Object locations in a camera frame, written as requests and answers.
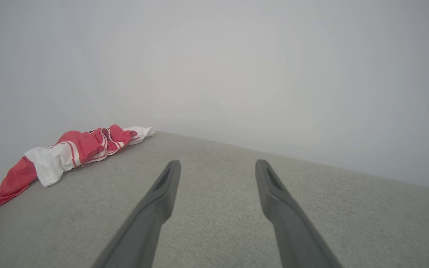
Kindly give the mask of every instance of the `textured fabric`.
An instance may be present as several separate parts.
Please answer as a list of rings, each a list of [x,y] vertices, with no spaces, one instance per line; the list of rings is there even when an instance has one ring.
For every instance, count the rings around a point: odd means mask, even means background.
[[[344,267],[429,267],[429,188],[162,132],[1,206],[0,267],[90,267],[172,159],[181,180],[153,267],[281,267],[259,158]]]
[[[54,146],[30,149],[10,169],[0,185],[0,205],[18,196],[37,178],[42,185],[49,187],[57,183],[64,172],[102,161],[124,146],[140,143],[145,137],[153,135],[155,131],[151,127],[121,129],[117,125],[83,133],[68,131]]]

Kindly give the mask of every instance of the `clothing pile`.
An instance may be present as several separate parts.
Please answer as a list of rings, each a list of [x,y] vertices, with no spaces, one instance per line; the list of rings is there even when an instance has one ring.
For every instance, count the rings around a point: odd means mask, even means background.
[[[54,146],[27,151],[0,186],[0,205],[18,196],[38,179],[44,187],[57,183],[65,171],[104,160],[127,145],[138,144],[155,131],[143,127],[122,129],[117,125],[87,132],[69,131]]]

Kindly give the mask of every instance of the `white fabric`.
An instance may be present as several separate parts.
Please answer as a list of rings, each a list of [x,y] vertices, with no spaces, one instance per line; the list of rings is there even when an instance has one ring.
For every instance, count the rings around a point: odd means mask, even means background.
[[[146,137],[155,135],[155,131],[152,127],[128,127],[124,128],[124,131],[133,130],[138,133],[128,145],[138,144],[143,141]],[[109,134],[109,137],[106,137],[102,133],[102,146],[105,147],[105,150],[96,156],[94,160],[88,161],[88,163],[97,162],[104,160],[107,156],[114,154],[116,151],[107,152],[108,142],[107,139],[112,141],[112,138]],[[123,143],[115,143],[119,149],[124,147]],[[69,171],[77,166],[80,166],[79,152],[75,144],[70,141],[61,142],[55,146],[47,147],[36,147],[30,149],[24,154],[36,168],[36,173],[39,178],[39,181],[44,187],[49,187],[54,185],[61,180],[62,174],[65,171]]]
[[[74,168],[70,144],[66,142],[61,142],[52,148],[36,147],[24,155],[34,163],[37,177],[44,187],[57,183],[61,180],[64,171]]]
[[[124,128],[124,131],[127,130],[133,130],[138,133],[135,137],[131,139],[131,141],[128,143],[128,145],[134,145],[139,144],[145,139],[146,137],[151,137],[155,135],[155,130],[153,130],[153,127],[127,127]]]

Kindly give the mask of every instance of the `white stripe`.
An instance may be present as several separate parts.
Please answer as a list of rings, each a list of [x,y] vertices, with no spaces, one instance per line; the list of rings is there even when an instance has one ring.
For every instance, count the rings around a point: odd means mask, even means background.
[[[120,149],[120,145],[119,143],[114,142],[114,140],[112,139],[112,134],[110,134],[110,130],[107,130],[109,132],[109,139],[111,142],[113,142],[115,144],[115,146],[117,146],[117,151]]]
[[[87,161],[85,164],[83,164],[82,166],[86,166],[86,165],[88,165],[88,164],[90,164],[90,163],[94,163],[94,162],[97,162],[97,161],[100,161],[100,160],[102,160],[102,159],[94,159],[94,160],[90,160],[90,161]]]
[[[93,162],[97,162],[97,161],[101,161],[101,160],[104,160],[105,158],[107,158],[107,154],[106,154],[105,156],[100,156],[100,157],[98,157],[98,158],[96,158],[96,159],[93,159],[93,160],[87,161],[87,163],[85,163],[85,164],[93,163]]]
[[[107,150],[107,137],[102,132],[102,129],[100,129],[100,134],[102,134],[102,147],[104,148],[104,150]]]
[[[72,146],[71,146],[71,144],[69,144],[68,143],[68,141],[63,141],[63,142],[60,142],[60,143],[58,143],[58,144],[56,144],[56,146],[58,146],[58,145],[60,145],[60,144],[62,144],[62,145],[67,145],[67,153],[68,153],[68,157],[70,158],[70,166],[72,166],[72,168],[75,168],[75,167],[77,167],[77,166],[74,166],[74,163],[73,163],[73,161],[72,161],[72,159],[74,159],[74,162],[75,162],[75,152],[77,151],[77,148],[76,149],[74,149]]]
[[[75,166],[80,166],[80,158],[79,158],[79,151],[77,149],[77,146],[75,146],[75,143],[71,142],[71,141],[66,141],[67,143],[69,143],[73,150],[74,150],[74,161],[75,161]]]
[[[91,159],[92,159],[92,158],[95,158],[95,157],[97,157],[97,158],[101,158],[102,156],[104,156],[104,154],[105,154],[105,150],[104,150],[104,151],[101,151],[100,153],[96,154],[95,156],[92,156],[92,157],[91,157]]]

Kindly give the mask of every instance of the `red fabric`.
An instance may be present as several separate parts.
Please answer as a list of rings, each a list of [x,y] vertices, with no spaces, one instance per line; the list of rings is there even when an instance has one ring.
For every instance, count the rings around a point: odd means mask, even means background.
[[[25,156],[12,167],[0,186],[0,205],[8,202],[29,187],[37,179],[34,164]]]
[[[138,133],[124,131],[117,125],[109,129],[98,128],[93,131],[79,132],[68,131],[62,135],[56,145],[66,142],[72,149],[73,166],[77,167],[87,162],[95,162],[104,159],[135,140]],[[0,185],[0,205],[18,196],[29,187],[29,184],[37,179],[34,164],[24,156],[12,167]]]

